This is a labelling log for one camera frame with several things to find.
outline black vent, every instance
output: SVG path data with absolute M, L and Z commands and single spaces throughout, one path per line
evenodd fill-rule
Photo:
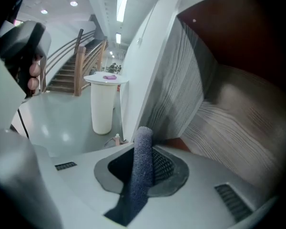
M 133 169 L 133 148 L 108 164 L 109 171 L 126 184 Z M 173 162 L 153 149 L 153 185 L 157 185 L 171 177 L 174 173 Z
M 56 169 L 57 170 L 64 170 L 64 169 L 67 169 L 67 168 L 70 168 L 70 167 L 73 167 L 73 166 L 76 166 L 77 164 L 74 163 L 74 162 L 68 162 L 68 163 L 64 163 L 64 164 L 61 164 L 61 165 L 56 165 Z
M 174 173 L 174 164 L 170 159 L 153 150 L 153 184 L 157 185 Z
M 239 222 L 252 214 L 252 210 L 228 184 L 216 186 L 215 189 L 236 222 Z

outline vent grille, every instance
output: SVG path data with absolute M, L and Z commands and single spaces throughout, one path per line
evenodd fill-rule
M 153 149 L 153 184 L 157 185 L 170 178 L 174 173 L 173 162 Z
M 228 184 L 216 186 L 215 190 L 224 201 L 236 222 L 240 222 L 252 214 L 252 210 Z
M 55 167 L 57 170 L 64 170 L 64 169 L 71 168 L 71 167 L 76 166 L 76 165 L 77 164 L 74 162 L 68 162 L 68 163 L 56 165 Z

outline gray fabric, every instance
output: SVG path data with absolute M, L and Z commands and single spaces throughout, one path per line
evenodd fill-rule
M 147 192 L 153 186 L 153 131 L 140 127 L 134 139 L 133 171 L 130 180 L 131 218 L 147 203 Z

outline white floor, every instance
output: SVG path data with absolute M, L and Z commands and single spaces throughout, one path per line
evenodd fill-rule
M 20 106 L 24 124 L 33 144 L 47 148 L 49 155 L 69 156 L 104 149 L 104 144 L 117 133 L 122 134 L 120 93 L 116 95 L 112 130 L 97 135 L 92 129 L 90 87 L 80 97 L 58 92 L 32 97 Z M 12 124 L 23 135 L 18 114 Z

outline dark brown panel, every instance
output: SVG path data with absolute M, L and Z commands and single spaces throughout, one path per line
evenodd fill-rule
M 220 64 L 286 87 L 282 50 L 258 0 L 204 0 L 178 17 L 199 35 Z
M 187 147 L 187 145 L 184 143 L 184 141 L 181 138 L 173 138 L 173 139 L 167 139 L 163 143 L 164 145 L 168 145 L 169 147 L 174 147 L 177 149 L 181 149 L 183 151 L 190 152 L 191 150 Z

